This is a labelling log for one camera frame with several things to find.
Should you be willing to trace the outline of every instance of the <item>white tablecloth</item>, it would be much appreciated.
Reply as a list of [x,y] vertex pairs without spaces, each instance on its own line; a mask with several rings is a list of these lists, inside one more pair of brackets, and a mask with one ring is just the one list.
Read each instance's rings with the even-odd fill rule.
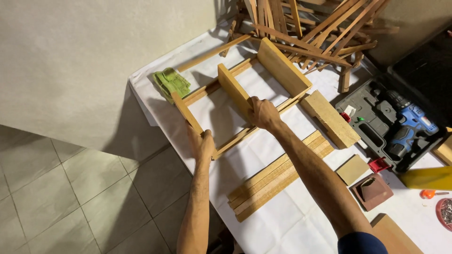
[[[221,24],[129,76],[129,84],[149,124],[161,127],[192,173],[194,159],[190,158],[184,119],[178,109],[167,103],[154,88],[151,73],[166,67],[176,69],[182,63],[224,44],[228,28],[227,24]],[[243,42],[232,47],[226,58],[219,55],[211,57],[181,75],[192,84],[190,89],[193,91],[217,76],[219,63],[231,68],[256,53],[257,48],[258,44]],[[367,71],[369,68],[362,66],[354,69],[351,83],[362,84],[368,80],[371,77]],[[330,101],[339,95],[339,75],[332,67],[323,72],[311,73],[307,78],[313,83],[309,94],[317,89]],[[248,94],[269,99],[275,105],[288,97],[288,93],[260,64],[246,70],[236,79]],[[189,109],[204,130],[212,130],[217,146],[239,132],[245,123],[223,89],[203,97],[189,106]],[[282,119],[300,139],[309,136],[315,129],[322,130],[299,105],[285,112]],[[259,130],[220,159],[213,161],[209,176],[212,205],[247,254],[337,253],[337,238],[333,228],[300,179],[242,223],[236,220],[233,210],[227,204],[227,194],[283,153],[274,137],[265,130]],[[353,154],[359,154],[366,161],[370,159],[365,157],[358,145],[354,145],[348,149],[336,148],[324,161],[332,170],[336,170]],[[431,154],[427,154],[413,168],[437,166],[442,164]],[[392,173],[385,170],[382,176],[392,188],[394,196],[372,211],[365,212],[369,221],[380,212],[387,213],[424,253],[443,253],[449,249],[452,235],[443,228],[435,215],[434,208],[439,198],[423,200],[419,197],[418,190],[405,188]]]

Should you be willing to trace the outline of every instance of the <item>blue drill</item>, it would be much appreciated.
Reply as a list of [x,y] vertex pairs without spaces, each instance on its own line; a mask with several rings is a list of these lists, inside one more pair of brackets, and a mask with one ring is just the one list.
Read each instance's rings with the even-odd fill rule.
[[390,141],[388,152],[395,160],[401,160],[411,151],[418,132],[425,132],[431,136],[439,131],[438,126],[425,117],[424,111],[405,99],[399,93],[389,90],[389,102],[395,107],[400,122],[400,130]]

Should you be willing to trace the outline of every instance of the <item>black tool case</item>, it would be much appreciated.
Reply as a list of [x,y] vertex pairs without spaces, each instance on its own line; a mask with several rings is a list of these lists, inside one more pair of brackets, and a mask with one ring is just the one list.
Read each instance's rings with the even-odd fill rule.
[[[416,139],[411,152],[401,160],[387,152],[386,145],[399,129],[395,108],[387,100],[388,90],[419,106],[439,128],[432,136]],[[348,105],[356,109],[349,124],[374,158],[384,157],[394,173],[406,172],[443,139],[445,127],[452,126],[452,26],[390,66],[386,73],[361,85],[335,108],[342,113]]]

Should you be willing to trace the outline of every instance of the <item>green cloth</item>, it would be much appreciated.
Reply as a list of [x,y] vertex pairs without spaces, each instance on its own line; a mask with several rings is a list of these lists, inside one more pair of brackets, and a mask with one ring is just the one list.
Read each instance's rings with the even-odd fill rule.
[[153,73],[152,78],[160,87],[163,96],[171,104],[174,104],[171,98],[172,92],[176,91],[181,98],[190,93],[190,83],[171,67]]

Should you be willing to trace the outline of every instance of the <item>pile of wooden sticks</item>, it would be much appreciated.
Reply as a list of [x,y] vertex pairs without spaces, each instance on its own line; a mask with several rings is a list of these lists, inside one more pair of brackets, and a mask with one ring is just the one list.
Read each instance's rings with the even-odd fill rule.
[[238,0],[229,41],[243,36],[239,28],[244,19],[250,19],[255,32],[249,39],[268,37],[291,62],[308,69],[305,75],[331,63],[339,65],[339,90],[347,92],[351,68],[360,65],[363,50],[377,45],[371,35],[398,32],[398,27],[374,26],[389,1]]

